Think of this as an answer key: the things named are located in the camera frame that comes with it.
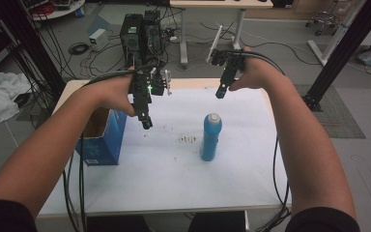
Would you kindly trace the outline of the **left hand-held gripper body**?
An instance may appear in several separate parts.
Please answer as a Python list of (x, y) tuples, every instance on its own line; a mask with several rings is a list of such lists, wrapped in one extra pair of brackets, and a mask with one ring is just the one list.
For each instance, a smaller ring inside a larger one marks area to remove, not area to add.
[(151, 95), (171, 94), (171, 72), (157, 66), (143, 66), (134, 71), (129, 93), (132, 94), (133, 108), (136, 113), (148, 113)]

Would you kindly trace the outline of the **person's right hand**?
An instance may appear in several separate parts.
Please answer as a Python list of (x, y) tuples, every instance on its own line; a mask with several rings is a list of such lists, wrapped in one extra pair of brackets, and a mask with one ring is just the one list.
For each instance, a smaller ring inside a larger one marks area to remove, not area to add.
[(229, 87), (230, 91), (244, 88), (264, 89), (266, 91), (276, 87), (285, 75), (279, 72), (270, 63), (259, 58), (248, 57), (244, 60), (242, 75)]

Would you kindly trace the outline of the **black metal frame post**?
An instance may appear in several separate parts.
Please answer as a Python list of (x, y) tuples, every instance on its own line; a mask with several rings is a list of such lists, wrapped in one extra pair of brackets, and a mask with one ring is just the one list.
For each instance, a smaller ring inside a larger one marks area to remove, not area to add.
[(318, 111), (319, 103), (334, 79), (350, 60), (355, 50), (371, 31), (371, 0), (366, 0), (357, 12), (353, 22), (332, 51), (327, 63), (315, 82), (302, 97), (312, 111)]
[(20, 0), (0, 0), (0, 10), (3, 11), (5, 23), (25, 46), (27, 53), (39, 69), (49, 87), (49, 94), (58, 100), (66, 84), (46, 52), (33, 19)]

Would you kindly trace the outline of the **small white box device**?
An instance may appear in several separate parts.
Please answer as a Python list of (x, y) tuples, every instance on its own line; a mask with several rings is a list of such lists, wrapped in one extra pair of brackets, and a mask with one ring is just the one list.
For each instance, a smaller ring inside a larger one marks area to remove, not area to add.
[(89, 41), (95, 51), (101, 51), (105, 48), (108, 43), (109, 39), (105, 29), (98, 29), (95, 33), (93, 33), (89, 37)]

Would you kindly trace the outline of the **person's left hand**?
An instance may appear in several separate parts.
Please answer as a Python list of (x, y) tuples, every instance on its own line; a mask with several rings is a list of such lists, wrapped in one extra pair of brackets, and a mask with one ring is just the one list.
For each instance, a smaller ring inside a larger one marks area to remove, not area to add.
[(117, 109), (133, 117), (135, 110), (128, 100), (128, 90), (132, 73), (110, 77), (89, 85), (89, 92), (94, 95), (95, 106)]

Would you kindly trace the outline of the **office chair wheel base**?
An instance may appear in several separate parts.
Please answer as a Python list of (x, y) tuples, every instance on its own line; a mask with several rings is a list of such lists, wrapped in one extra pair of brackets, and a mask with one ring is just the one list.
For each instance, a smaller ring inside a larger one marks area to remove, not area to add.
[(317, 26), (315, 36), (334, 35), (340, 24), (339, 18), (328, 12), (318, 12), (305, 23), (307, 28)]

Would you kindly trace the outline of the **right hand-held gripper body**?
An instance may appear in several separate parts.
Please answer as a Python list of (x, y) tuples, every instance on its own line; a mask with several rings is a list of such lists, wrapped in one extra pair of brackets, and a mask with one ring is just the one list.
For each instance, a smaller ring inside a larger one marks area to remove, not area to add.
[(221, 82), (234, 82), (237, 71), (244, 69), (243, 50), (218, 50), (217, 44), (221, 35), (222, 25), (219, 26), (214, 37), (213, 44), (209, 50), (207, 62), (214, 66), (223, 66), (223, 73), (221, 75)]

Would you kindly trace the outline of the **person's dark trousers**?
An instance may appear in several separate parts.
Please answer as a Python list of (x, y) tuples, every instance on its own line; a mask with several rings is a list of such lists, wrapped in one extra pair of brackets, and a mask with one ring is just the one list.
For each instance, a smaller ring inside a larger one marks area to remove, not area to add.
[[(143, 216), (88, 217), (87, 232), (152, 232)], [(196, 213), (186, 232), (245, 232), (245, 212)]]

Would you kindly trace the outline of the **blue cardboard box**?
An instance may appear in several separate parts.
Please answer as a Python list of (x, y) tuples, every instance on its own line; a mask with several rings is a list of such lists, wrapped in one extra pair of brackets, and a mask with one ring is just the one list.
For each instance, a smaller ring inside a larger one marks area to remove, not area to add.
[(90, 165), (117, 165), (127, 114), (113, 109), (98, 108), (85, 126), (75, 151)]

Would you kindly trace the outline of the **white metal stand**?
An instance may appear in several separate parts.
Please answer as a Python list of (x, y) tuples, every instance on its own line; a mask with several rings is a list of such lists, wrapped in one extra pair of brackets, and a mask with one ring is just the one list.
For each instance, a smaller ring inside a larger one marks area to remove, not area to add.
[(334, 14), (334, 11), (339, 3), (348, 2), (350, 10), (347, 15), (340, 19), (340, 24), (336, 33), (332, 36), (332, 39), (328, 42), (327, 47), (324, 50), (321, 50), (314, 41), (310, 40), (307, 42), (308, 46), (311, 48), (321, 65), (324, 67), (330, 56), (332, 55), (333, 51), (339, 45), (340, 41), (345, 36), (346, 32), (350, 28), (351, 24), (353, 23), (354, 19), (356, 18), (358, 12), (361, 10), (363, 4), (366, 0), (333, 0), (332, 4), (330, 5), (329, 9), (325, 12)]

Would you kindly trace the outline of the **white crumpled cloth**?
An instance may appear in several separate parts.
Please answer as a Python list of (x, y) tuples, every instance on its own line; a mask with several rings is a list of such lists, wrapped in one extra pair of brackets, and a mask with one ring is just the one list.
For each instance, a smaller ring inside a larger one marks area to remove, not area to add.
[(15, 99), (31, 91), (31, 84), (24, 73), (0, 72), (0, 123), (19, 112)]

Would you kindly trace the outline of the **grey floor mat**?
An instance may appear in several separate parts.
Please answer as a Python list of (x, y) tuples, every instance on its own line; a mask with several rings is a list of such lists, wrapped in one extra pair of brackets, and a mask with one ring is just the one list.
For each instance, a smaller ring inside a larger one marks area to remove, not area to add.
[(313, 113), (330, 138), (365, 138), (350, 110), (333, 86), (325, 92), (319, 104), (313, 109)]

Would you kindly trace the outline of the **white-legged desk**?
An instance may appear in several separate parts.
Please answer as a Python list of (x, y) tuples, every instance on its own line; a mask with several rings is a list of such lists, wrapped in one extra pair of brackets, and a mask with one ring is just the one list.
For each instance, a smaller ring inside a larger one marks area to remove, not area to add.
[(186, 10), (189, 8), (198, 8), (200, 10), (226, 9), (237, 12), (237, 28), (232, 37), (231, 45), (235, 49), (240, 49), (240, 38), (243, 28), (243, 19), (248, 9), (264, 10), (271, 9), (273, 3), (271, 0), (170, 0), (170, 6), (179, 8), (181, 11), (181, 36), (180, 36), (180, 64), (186, 68), (188, 64), (187, 42), (186, 42)]

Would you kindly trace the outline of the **blue bottle with white cap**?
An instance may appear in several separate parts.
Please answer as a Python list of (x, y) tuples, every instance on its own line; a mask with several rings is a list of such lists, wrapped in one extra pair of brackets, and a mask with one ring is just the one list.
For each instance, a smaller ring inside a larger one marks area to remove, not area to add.
[(204, 134), (200, 152), (202, 160), (212, 161), (214, 159), (221, 130), (221, 117), (217, 113), (208, 114), (204, 120)]

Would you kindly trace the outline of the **black computer tower green sticker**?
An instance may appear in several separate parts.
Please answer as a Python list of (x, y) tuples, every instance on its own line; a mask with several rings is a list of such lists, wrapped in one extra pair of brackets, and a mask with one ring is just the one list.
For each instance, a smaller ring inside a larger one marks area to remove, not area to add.
[(141, 14), (126, 14), (120, 31), (120, 39), (129, 67), (138, 67), (143, 63), (142, 18)]

